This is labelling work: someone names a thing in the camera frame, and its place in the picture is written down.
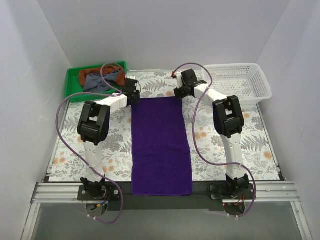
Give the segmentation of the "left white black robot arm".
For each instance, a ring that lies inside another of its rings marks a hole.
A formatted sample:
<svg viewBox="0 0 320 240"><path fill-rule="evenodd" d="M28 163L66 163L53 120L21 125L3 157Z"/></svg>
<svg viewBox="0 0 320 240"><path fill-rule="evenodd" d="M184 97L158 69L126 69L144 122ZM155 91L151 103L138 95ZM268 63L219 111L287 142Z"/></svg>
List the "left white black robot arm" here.
<svg viewBox="0 0 320 240"><path fill-rule="evenodd" d="M109 133L111 114L140 101L139 85L136 79L127 78L122 94L114 93L97 102L86 101L83 105L77 132L83 141L88 170L80 180L85 192L96 200L107 196L102 143Z"/></svg>

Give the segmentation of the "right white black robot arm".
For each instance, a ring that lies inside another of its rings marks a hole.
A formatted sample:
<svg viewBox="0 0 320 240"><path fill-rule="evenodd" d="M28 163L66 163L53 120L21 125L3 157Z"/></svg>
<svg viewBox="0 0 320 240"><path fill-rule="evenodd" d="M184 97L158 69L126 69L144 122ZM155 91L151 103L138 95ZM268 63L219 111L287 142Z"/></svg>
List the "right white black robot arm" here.
<svg viewBox="0 0 320 240"><path fill-rule="evenodd" d="M211 84L197 79L193 69L173 71L171 77L177 81L174 89L177 98L191 96L198 99L193 122L201 102L212 107L214 128L222 139L226 156L226 181L221 192L232 197L243 195L250 183L247 170L243 167L241 136L245 121L238 97L227 96L212 89Z"/></svg>

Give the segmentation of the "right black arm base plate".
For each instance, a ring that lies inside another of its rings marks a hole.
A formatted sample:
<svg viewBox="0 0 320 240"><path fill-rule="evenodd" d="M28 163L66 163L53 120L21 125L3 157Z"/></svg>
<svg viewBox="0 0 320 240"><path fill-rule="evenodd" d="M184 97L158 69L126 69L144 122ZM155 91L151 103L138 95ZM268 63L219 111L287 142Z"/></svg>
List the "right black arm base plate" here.
<svg viewBox="0 0 320 240"><path fill-rule="evenodd" d="M254 188L249 184L248 188L232 190L225 182L215 182L208 185L207 194L212 200L252 200Z"/></svg>

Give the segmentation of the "purple towel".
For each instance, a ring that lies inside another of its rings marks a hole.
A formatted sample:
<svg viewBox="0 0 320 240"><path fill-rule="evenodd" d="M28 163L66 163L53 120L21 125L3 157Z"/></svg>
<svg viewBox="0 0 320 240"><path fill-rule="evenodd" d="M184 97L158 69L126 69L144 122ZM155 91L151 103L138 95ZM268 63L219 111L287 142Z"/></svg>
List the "purple towel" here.
<svg viewBox="0 0 320 240"><path fill-rule="evenodd" d="M192 194L191 150L180 99L145 98L133 105L131 136L133 195Z"/></svg>

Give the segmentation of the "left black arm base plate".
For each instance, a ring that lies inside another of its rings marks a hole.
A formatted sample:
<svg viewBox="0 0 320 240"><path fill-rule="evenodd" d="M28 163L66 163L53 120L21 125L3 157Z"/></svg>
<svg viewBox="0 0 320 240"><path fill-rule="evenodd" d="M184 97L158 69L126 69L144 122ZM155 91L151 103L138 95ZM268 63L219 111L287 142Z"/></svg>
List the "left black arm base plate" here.
<svg viewBox="0 0 320 240"><path fill-rule="evenodd" d="M78 201L120 201L121 195L118 188L112 184L103 182L90 183L87 185L81 185L77 194Z"/></svg>

